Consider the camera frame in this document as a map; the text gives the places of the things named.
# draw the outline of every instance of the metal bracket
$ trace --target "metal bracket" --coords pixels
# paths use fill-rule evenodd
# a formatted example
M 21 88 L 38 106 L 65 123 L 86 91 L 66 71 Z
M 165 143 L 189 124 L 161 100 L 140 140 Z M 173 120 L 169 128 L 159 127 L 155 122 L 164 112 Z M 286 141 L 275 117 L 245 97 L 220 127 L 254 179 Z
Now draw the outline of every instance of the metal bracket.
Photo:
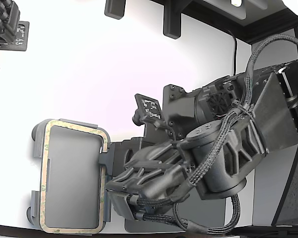
M 192 0 L 166 0 L 163 14 L 163 34 L 172 39 L 181 36 L 181 13 Z M 106 0 L 105 15 L 121 19 L 125 14 L 126 0 Z
M 172 39 L 181 36 L 181 13 L 192 0 L 166 0 L 163 13 L 163 34 Z
M 126 0 L 106 0 L 105 15 L 117 20 L 125 14 Z

